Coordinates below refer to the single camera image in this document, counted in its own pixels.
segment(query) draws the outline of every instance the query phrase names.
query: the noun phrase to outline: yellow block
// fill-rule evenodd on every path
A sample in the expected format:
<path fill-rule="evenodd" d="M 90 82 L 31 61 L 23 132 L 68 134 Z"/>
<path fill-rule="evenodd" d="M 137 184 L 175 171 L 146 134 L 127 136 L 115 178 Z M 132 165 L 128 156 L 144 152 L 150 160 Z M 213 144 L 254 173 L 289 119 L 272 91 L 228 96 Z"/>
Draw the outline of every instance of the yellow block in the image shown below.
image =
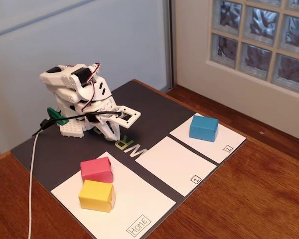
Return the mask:
<path fill-rule="evenodd" d="M 79 200 L 81 208 L 109 213 L 115 203 L 113 184 L 85 180 Z"/>

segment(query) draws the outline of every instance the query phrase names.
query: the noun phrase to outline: game board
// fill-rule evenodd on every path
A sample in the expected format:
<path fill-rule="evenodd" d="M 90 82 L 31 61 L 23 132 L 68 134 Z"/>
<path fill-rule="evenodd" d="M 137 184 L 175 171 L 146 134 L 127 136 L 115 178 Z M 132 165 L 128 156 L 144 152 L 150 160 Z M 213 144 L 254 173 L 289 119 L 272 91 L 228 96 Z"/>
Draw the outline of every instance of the game board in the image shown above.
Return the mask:
<path fill-rule="evenodd" d="M 63 137 L 52 126 L 38 138 L 33 174 L 93 237 L 143 239 L 246 139 L 222 125 L 215 142 L 189 138 L 195 112 L 136 82 L 113 96 L 142 113 L 130 129 L 121 130 L 121 140 L 108 141 L 98 130 L 83 138 Z M 32 145 L 30 139 L 11 151 L 27 169 Z M 116 205 L 110 213 L 81 209 L 80 162 L 105 155 L 111 160 Z"/>

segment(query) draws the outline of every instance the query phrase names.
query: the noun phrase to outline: pink block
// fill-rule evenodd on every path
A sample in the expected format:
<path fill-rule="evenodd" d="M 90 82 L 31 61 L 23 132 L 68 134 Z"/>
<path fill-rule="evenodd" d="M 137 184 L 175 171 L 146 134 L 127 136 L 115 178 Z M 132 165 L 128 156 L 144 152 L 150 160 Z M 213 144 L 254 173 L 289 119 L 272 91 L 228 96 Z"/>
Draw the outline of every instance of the pink block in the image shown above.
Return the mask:
<path fill-rule="evenodd" d="M 87 179 L 103 183 L 113 183 L 111 162 L 108 157 L 81 162 L 81 174 L 83 182 Z"/>

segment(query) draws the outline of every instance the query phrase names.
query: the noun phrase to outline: cube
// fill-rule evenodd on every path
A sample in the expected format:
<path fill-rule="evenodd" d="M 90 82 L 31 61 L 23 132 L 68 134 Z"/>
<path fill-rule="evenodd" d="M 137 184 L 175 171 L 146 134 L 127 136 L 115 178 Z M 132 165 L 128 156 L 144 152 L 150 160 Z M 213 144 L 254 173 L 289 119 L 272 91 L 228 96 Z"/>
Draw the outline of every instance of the cube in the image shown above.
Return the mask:
<path fill-rule="evenodd" d="M 189 130 L 189 137 L 214 142 L 218 128 L 218 119 L 194 116 Z"/>
<path fill-rule="evenodd" d="M 115 203 L 113 184 L 85 180 L 79 194 L 81 208 L 109 213 Z"/>
<path fill-rule="evenodd" d="M 113 183 L 111 162 L 108 157 L 81 162 L 81 174 L 83 182 L 88 179 L 103 183 Z"/>

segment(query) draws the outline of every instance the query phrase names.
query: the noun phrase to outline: white cable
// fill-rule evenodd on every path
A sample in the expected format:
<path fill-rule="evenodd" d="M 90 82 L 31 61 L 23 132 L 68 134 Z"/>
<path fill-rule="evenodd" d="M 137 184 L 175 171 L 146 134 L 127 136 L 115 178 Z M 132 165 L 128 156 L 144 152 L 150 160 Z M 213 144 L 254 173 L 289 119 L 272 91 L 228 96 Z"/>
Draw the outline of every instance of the white cable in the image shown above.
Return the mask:
<path fill-rule="evenodd" d="M 32 160 L 31 160 L 31 169 L 30 169 L 30 183 L 29 183 L 29 233 L 28 239 L 31 239 L 31 227 L 32 227 L 32 209 L 31 209 L 31 197 L 32 197 L 32 173 L 33 173 L 33 162 L 34 162 L 34 153 L 35 153 L 35 145 L 38 139 L 39 133 L 36 134 L 33 144 L 33 151 L 32 151 Z"/>

